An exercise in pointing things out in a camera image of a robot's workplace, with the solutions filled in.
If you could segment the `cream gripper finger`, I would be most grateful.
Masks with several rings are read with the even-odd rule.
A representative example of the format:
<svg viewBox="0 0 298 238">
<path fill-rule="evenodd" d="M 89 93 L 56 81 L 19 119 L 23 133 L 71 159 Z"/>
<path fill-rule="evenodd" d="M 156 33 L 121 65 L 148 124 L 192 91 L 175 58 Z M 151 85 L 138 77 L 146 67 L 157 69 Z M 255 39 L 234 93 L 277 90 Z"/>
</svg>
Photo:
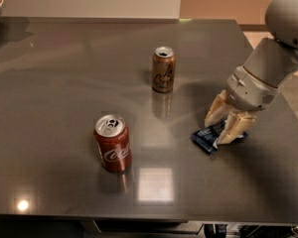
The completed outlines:
<svg viewBox="0 0 298 238">
<path fill-rule="evenodd" d="M 230 112 L 226 118 L 224 129 L 217 139 L 217 144 L 230 144 L 239 135 L 248 130 L 255 120 L 256 113 L 253 111 Z"/>
<path fill-rule="evenodd" d="M 223 90 L 214 99 L 208 114 L 205 118 L 204 125 L 210 127 L 219 123 L 225 116 L 234 110 L 232 104 L 227 100 L 226 91 Z"/>
</svg>

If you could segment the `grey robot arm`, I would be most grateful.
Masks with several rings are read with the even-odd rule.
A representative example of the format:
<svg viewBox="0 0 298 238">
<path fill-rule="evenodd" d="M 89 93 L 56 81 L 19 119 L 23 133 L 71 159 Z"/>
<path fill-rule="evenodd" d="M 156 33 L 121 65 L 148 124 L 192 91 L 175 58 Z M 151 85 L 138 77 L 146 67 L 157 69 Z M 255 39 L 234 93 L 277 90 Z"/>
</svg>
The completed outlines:
<svg viewBox="0 0 298 238">
<path fill-rule="evenodd" d="M 248 130 L 256 114 L 269 107 L 280 85 L 298 71 L 298 0 L 272 0 L 265 13 L 271 34 L 227 79 L 205 118 L 207 127 L 225 120 L 214 145 L 231 143 Z"/>
</svg>

